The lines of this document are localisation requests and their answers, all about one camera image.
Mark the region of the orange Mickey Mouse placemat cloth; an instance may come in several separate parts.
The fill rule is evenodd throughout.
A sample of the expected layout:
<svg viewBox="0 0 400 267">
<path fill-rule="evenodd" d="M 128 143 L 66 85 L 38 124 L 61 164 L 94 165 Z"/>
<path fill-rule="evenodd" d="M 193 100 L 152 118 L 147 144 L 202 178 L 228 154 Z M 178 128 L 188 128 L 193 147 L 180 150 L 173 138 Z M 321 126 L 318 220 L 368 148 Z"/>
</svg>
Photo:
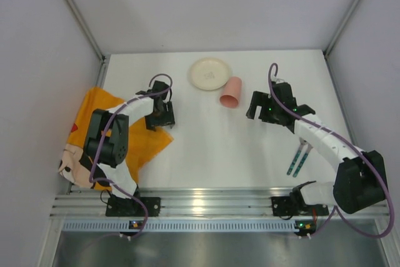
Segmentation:
<svg viewBox="0 0 400 267">
<path fill-rule="evenodd" d="M 106 181 L 89 182 L 93 158 L 84 154 L 83 146 L 92 112 L 95 109 L 112 108 L 123 102 L 123 99 L 98 87 L 92 88 L 86 93 L 62 154 L 58 169 L 61 176 L 82 188 L 99 191 L 111 190 Z M 132 179 L 138 181 L 139 170 L 172 141 L 172 136 L 162 128 L 157 128 L 155 131 L 146 129 L 144 118 L 130 126 L 126 163 Z"/>
</svg>

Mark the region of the pink plastic cup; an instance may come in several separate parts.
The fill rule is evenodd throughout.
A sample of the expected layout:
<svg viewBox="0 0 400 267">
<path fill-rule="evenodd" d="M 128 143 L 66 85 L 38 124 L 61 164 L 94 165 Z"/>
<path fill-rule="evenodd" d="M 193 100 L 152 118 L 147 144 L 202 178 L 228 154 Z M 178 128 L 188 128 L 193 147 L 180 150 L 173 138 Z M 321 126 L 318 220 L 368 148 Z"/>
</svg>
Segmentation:
<svg viewBox="0 0 400 267">
<path fill-rule="evenodd" d="M 237 108 L 241 99 L 242 80 L 232 76 L 228 79 L 222 94 L 219 98 L 220 103 L 226 108 Z"/>
</svg>

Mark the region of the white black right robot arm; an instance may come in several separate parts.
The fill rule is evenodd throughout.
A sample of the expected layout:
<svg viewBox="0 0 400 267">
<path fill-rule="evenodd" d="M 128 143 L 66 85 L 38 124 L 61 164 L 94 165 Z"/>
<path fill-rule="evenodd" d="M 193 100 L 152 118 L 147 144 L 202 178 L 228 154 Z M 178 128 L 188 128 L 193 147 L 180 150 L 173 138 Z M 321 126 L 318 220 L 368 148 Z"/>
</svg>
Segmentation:
<svg viewBox="0 0 400 267">
<path fill-rule="evenodd" d="M 346 144 L 323 126 L 315 110 L 298 105 L 289 83 L 272 83 L 272 94 L 254 91 L 247 118 L 278 124 L 315 149 L 335 171 L 333 182 L 312 180 L 298 187 L 303 203 L 337 205 L 353 214 L 385 200 L 386 174 L 383 157 Z"/>
</svg>

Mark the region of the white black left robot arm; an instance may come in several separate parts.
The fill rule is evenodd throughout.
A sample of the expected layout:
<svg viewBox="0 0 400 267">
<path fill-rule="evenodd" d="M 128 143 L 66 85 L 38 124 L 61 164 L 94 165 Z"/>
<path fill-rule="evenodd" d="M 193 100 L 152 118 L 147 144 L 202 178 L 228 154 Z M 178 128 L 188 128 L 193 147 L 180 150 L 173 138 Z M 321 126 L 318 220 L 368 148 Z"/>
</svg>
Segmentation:
<svg viewBox="0 0 400 267">
<path fill-rule="evenodd" d="M 89 122 L 84 152 L 94 161 L 90 169 L 91 184 L 106 183 L 119 199 L 133 199 L 138 184 L 129 174 L 129 128 L 144 119 L 144 129 L 155 132 L 160 127 L 173 127 L 172 84 L 155 80 L 146 91 L 113 108 L 95 109 Z"/>
</svg>

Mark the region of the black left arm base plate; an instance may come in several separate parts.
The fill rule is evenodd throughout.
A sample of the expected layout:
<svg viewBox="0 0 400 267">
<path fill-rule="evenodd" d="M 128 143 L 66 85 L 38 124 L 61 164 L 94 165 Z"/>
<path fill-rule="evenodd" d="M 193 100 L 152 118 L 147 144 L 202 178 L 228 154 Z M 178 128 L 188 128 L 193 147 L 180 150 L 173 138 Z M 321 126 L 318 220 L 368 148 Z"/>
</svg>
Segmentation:
<svg viewBox="0 0 400 267">
<path fill-rule="evenodd" d="M 139 199 L 147 209 L 149 217 L 159 216 L 161 199 L 158 197 L 142 197 Z M 135 200 L 117 198 L 111 195 L 107 201 L 105 215 L 107 217 L 145 217 L 144 208 Z"/>
</svg>

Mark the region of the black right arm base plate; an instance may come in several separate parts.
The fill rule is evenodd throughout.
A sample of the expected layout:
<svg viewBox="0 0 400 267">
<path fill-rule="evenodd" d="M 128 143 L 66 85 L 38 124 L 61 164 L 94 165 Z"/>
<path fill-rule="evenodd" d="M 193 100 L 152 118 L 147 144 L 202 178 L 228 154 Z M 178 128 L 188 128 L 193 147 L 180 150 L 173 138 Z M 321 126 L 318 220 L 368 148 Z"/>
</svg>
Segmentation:
<svg viewBox="0 0 400 267">
<path fill-rule="evenodd" d="M 282 219 L 290 219 L 295 216 L 328 216 L 328 207 L 323 204 L 308 205 L 290 196 L 273 196 L 272 214 Z"/>
</svg>

